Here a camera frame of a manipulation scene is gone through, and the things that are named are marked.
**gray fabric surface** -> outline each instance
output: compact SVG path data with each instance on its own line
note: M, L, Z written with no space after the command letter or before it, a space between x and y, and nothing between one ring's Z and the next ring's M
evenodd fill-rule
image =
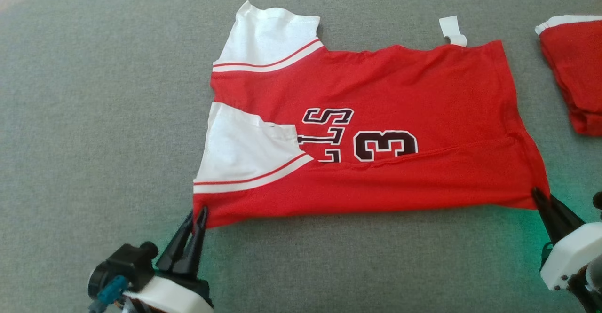
M0 15L0 297L7 313L83 312L122 243L163 248L188 212L211 62L245 0L31 0ZM251 0L322 16L330 49L505 42L553 192L598 213L602 140L572 131L533 28L602 0ZM208 232L218 313L581 312L539 278L535 211L495 206L258 219Z

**folded red garment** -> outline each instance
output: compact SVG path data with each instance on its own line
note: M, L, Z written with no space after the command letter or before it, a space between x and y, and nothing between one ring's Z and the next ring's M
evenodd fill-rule
M577 133L602 136L602 16L558 16L535 29Z

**blue connector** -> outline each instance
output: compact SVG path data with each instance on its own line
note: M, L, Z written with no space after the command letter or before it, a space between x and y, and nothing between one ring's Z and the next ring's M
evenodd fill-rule
M88 307L90 313L103 313L107 310L107 306L111 305L115 300L121 297L123 292L127 290L129 281L123 276L114 277L107 287L98 294L97 300Z

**red stripe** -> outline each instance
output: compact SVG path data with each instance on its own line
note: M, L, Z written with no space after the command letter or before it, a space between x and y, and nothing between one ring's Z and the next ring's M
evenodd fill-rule
M268 67L268 66L272 66L272 65L276 65L276 64L280 64L283 61L289 60L292 56L298 54L299 52L303 51L304 49L307 49L307 47L309 47L310 45L314 44L315 42L320 41L319 39L315 39L313 41L311 41L309 44L303 46L302 48L300 48L299 50L296 50L295 52L293 52L292 55L288 56L287 58L284 58L283 60L279 60L275 63L271 63L271 64L267 64L267 65L253 65L253 64L247 64L247 63L223 63L223 64L215 64L213 65L213 67L218 67L218 66L227 66L227 65L242 65L242 66L252 66L252 67Z
M225 185L225 184L242 184L243 182L250 182L253 180L259 180L261 178L267 177L271 174L274 174L282 169L284 169L286 166L294 163L295 161L299 160L299 158L307 156L307 154L300 154L298 156L296 156L295 158L293 158L292 160L290 160L288 163L278 167L277 169L268 172L266 174L262 174L261 176L255 177L255 178L251 178L248 180L236 180L236 181L217 181L217 182L195 182L194 185Z

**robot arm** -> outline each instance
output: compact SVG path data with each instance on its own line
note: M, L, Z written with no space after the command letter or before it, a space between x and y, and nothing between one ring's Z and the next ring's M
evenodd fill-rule
M115 303L123 313L213 313L209 283L197 279L205 237L207 208L197 221L187 216L157 260L155 244L124 244L92 272L88 295L90 313L103 313Z
M602 222L585 223L555 196L533 190L550 242L542 251L540 275L550 290L566 289L587 313L602 311ZM602 193L594 196L602 209Z

